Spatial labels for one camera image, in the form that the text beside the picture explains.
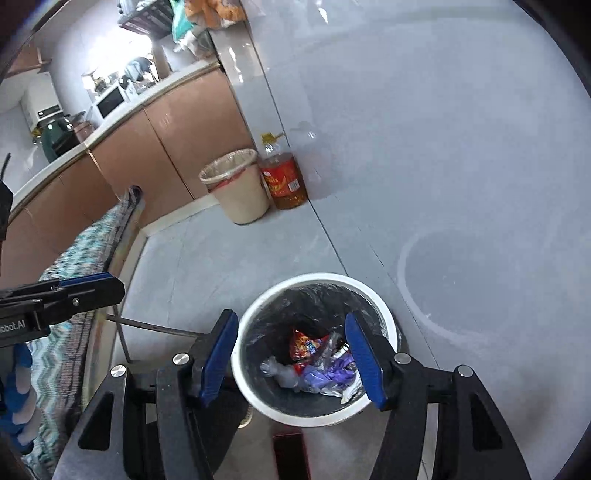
tiled floor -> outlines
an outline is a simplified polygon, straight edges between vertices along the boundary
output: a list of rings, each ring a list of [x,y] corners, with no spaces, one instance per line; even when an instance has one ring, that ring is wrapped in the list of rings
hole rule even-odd
[[[234,225],[214,206],[148,239],[122,314],[208,332],[222,309],[241,315],[274,284],[315,271],[344,273],[310,205],[272,211],[246,226]],[[124,331],[134,360],[171,358],[192,344],[190,338],[132,327]],[[123,359],[117,346],[113,362]],[[387,420],[388,414],[369,406],[339,425],[304,429],[311,477],[369,478]],[[272,437],[286,429],[255,412],[252,422],[236,432],[216,480],[276,479]],[[419,479],[426,478],[421,466]]]
[[[345,273],[310,205],[273,210],[242,226],[216,205],[148,239],[122,315],[206,333],[223,309],[240,316],[280,281],[319,271]],[[186,344],[182,338],[132,327],[124,332],[137,360]]]

metal screw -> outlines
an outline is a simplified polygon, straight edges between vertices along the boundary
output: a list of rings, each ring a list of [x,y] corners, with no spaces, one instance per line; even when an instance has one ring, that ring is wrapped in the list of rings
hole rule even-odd
[[[184,365],[189,361],[190,357],[187,353],[177,353],[173,357],[173,363],[175,365]]]
[[[410,355],[404,352],[400,352],[394,355],[394,361],[399,365],[408,365],[410,363],[410,360]]]
[[[111,375],[113,377],[120,377],[121,375],[125,375],[126,371],[127,369],[125,368],[125,365],[115,365],[111,368]]]
[[[474,374],[474,370],[467,365],[460,365],[457,367],[457,372],[461,377],[471,377]]]

plastic bag liner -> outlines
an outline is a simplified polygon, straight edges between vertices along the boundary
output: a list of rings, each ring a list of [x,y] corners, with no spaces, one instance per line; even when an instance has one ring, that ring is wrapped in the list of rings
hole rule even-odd
[[[281,388],[274,378],[265,377],[259,369],[271,355],[284,365],[293,364],[290,340],[293,330],[311,338],[320,338],[333,330],[345,335],[345,316],[354,312],[363,318],[374,333],[387,336],[380,314],[360,294],[346,287],[328,283],[310,284],[284,291],[261,310],[245,332],[241,351],[245,377],[253,391],[271,408],[299,417],[321,417],[341,410],[337,397],[295,393]],[[363,396],[358,392],[351,402]]]

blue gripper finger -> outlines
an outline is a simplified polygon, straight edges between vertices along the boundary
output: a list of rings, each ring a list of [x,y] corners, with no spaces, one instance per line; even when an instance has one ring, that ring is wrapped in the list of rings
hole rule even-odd
[[[379,409],[382,409],[388,401],[384,391],[382,368],[379,366],[368,339],[368,336],[373,334],[369,331],[367,324],[365,326],[364,331],[353,313],[348,313],[345,317],[345,337],[351,354],[355,358],[355,365],[359,370],[363,387],[368,398]]]
[[[199,399],[204,407],[207,407],[219,393],[226,367],[232,356],[234,344],[238,338],[238,315],[235,312],[230,314],[230,318],[224,325],[221,333],[217,337],[215,346],[211,355],[205,362],[201,379],[201,392]]]

blanket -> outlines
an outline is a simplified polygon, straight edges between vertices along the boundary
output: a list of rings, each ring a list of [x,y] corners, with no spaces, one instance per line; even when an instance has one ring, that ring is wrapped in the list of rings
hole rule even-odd
[[[63,280],[106,271],[140,200],[141,189],[131,187],[103,218],[76,237],[40,280]],[[95,312],[74,315],[54,325],[48,337],[29,343],[33,357],[31,384],[37,391],[37,406],[43,420],[33,451],[23,460],[40,480],[51,479],[82,414],[82,380],[94,317]]]

